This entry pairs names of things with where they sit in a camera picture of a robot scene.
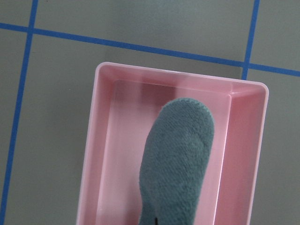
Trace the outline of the grey microfibre cloth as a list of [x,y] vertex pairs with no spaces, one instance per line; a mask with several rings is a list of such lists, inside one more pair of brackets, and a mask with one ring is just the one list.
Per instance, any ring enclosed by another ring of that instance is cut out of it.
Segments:
[[168,102],[146,140],[139,174],[141,225],[191,225],[214,138],[209,109],[192,98]]

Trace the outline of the pink plastic bin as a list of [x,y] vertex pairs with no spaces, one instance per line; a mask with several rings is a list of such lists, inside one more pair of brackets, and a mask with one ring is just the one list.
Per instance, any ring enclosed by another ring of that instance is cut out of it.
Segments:
[[269,90],[260,82],[118,63],[95,72],[77,212],[79,225],[136,225],[147,135],[176,98],[204,103],[215,135],[197,225],[248,225]]

